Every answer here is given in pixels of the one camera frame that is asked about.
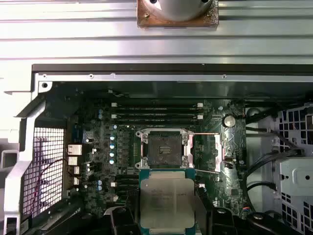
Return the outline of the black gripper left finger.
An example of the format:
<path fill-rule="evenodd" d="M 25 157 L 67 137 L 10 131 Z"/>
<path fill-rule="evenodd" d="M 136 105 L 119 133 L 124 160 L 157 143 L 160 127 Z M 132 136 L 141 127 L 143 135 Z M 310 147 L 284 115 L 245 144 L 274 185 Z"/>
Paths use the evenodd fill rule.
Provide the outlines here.
<path fill-rule="evenodd" d="M 38 235 L 138 235 L 139 191 L 130 190 L 126 204 L 108 208 L 102 217 L 88 212 L 75 212 L 57 222 L 48 222 Z"/>

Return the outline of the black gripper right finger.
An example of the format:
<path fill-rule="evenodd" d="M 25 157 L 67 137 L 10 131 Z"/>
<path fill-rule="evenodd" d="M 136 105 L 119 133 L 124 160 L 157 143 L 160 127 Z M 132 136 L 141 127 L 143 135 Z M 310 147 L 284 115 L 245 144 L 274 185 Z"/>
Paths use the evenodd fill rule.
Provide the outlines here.
<path fill-rule="evenodd" d="M 297 231 L 271 216 L 254 212 L 241 219 L 226 208 L 214 207 L 204 189 L 195 189 L 195 220 L 203 235 L 296 235 Z"/>

